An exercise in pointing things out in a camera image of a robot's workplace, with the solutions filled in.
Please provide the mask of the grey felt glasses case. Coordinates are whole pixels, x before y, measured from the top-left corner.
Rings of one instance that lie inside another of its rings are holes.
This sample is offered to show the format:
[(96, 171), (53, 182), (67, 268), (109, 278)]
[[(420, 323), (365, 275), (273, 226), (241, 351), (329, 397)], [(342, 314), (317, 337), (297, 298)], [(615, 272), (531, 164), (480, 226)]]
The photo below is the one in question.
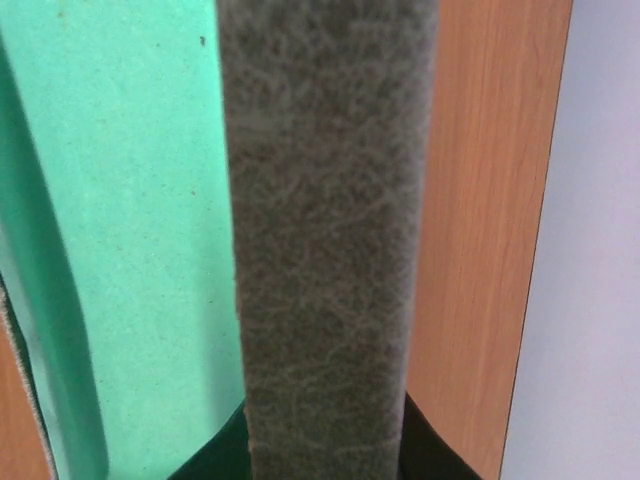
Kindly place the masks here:
[(1, 277), (61, 479), (397, 474), (434, 1), (5, 1)]

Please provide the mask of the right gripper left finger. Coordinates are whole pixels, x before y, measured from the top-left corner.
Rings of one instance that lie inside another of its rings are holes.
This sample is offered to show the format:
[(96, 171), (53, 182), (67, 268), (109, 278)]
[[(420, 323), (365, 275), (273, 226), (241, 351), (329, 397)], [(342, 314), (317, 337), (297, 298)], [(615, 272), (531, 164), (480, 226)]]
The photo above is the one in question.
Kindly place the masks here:
[(245, 403), (219, 432), (172, 473), (169, 480), (248, 480), (250, 452)]

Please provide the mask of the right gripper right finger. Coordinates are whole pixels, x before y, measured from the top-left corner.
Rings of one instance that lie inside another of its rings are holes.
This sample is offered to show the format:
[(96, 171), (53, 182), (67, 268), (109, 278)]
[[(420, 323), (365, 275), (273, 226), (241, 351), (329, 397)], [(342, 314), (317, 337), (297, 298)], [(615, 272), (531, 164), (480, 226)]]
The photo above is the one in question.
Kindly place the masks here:
[(480, 480), (430, 425), (409, 394), (405, 396), (397, 478)]

